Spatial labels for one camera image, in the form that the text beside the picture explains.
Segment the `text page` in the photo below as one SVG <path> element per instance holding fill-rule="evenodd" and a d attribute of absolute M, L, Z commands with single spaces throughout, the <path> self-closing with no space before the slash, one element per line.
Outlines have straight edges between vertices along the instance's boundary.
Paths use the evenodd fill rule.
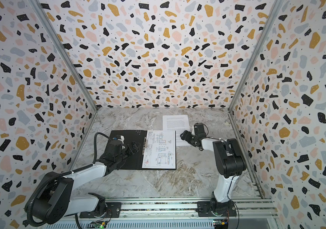
<path fill-rule="evenodd" d="M 164 131 L 175 131 L 177 147 L 189 146 L 189 143 L 182 140 L 180 137 L 180 135 L 184 131 L 190 132 L 188 115 L 186 115 L 186 114 L 164 115 L 163 116 L 163 130 Z"/>

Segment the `orange black file folder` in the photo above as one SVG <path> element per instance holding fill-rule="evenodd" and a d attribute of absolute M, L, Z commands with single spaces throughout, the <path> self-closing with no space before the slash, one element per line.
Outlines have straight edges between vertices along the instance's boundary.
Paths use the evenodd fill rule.
<path fill-rule="evenodd" d="M 175 170 L 176 133 L 163 130 L 113 130 L 100 162 L 122 170 Z"/>

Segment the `technical drawing sheet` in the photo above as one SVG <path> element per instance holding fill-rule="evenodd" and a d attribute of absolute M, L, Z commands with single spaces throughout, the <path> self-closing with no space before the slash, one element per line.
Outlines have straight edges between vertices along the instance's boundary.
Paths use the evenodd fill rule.
<path fill-rule="evenodd" d="M 142 169 L 176 169 L 175 131 L 147 131 L 147 144 L 142 159 Z"/>

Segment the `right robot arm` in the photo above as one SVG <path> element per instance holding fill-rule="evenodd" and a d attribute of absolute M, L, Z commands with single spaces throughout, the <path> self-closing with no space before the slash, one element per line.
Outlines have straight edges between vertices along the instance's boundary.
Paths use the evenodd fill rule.
<path fill-rule="evenodd" d="M 230 214 L 235 210 L 235 204 L 231 195 L 238 178 L 246 170 L 246 163 L 243 153 L 235 138 L 223 140 L 220 138 L 208 137 L 205 131 L 206 125 L 196 123 L 193 125 L 193 132 L 185 130 L 180 138 L 201 151 L 209 150 L 214 153 L 216 168 L 220 174 L 217 186 L 210 199 L 209 206 L 201 206 L 198 212 L 215 216 Z"/>

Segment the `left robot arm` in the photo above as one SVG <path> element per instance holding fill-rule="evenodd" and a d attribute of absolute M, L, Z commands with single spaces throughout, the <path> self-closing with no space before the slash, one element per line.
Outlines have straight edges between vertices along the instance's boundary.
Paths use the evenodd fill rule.
<path fill-rule="evenodd" d="M 109 139 L 106 152 L 101 158 L 95 156 L 91 164 L 64 173 L 47 173 L 26 203 L 28 223 L 40 227 L 54 224 L 64 216 L 78 216 L 83 212 L 96 218 L 108 216 L 111 211 L 105 197 L 96 193 L 73 197 L 72 193 L 76 188 L 122 168 L 128 158 L 142 147 L 142 142 L 127 144 L 119 135 Z"/>

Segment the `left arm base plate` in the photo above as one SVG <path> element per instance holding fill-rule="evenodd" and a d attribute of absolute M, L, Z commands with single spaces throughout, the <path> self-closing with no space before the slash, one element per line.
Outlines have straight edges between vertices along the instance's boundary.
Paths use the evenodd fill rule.
<path fill-rule="evenodd" d="M 81 219 L 114 219 L 120 216 L 121 208 L 121 202 L 106 202 L 92 212 L 80 213 L 79 217 Z"/>

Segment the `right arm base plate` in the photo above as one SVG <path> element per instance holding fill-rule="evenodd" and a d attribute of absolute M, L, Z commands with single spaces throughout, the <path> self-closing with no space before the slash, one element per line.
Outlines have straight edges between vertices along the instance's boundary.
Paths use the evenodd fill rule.
<path fill-rule="evenodd" d="M 197 202 L 195 210 L 199 217 L 236 217 L 237 211 L 234 203 L 228 201 L 225 203 L 217 202 L 215 199 L 210 201 Z"/>

